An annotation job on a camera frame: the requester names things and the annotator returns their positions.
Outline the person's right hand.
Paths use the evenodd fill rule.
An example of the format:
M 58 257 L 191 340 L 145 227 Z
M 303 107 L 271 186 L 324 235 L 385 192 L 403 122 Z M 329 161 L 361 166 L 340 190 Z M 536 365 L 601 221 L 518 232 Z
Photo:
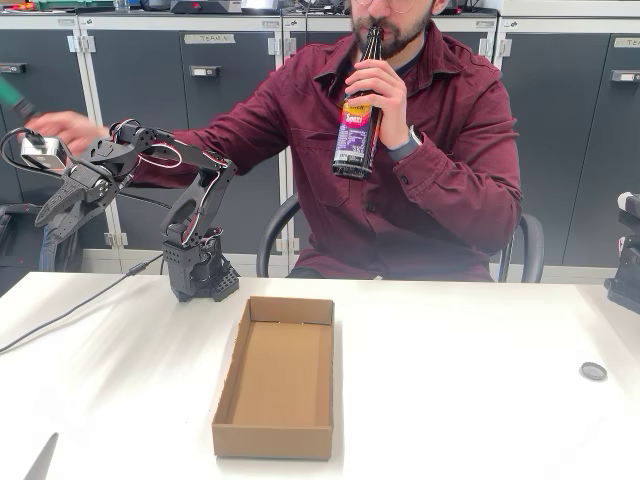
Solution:
M 45 137 L 57 137 L 72 155 L 82 154 L 94 140 L 106 138 L 109 130 L 73 111 L 49 112 L 32 117 L 26 127 Z

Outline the person's left hand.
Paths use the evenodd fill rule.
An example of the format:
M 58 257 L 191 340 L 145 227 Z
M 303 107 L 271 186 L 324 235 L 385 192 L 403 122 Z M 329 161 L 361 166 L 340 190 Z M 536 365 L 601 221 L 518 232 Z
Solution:
M 387 60 L 363 60 L 354 65 L 355 71 L 346 79 L 350 107 L 370 105 L 382 111 L 379 140 L 389 150 L 402 147 L 409 139 L 407 89 L 396 72 L 407 62 L 402 54 Z

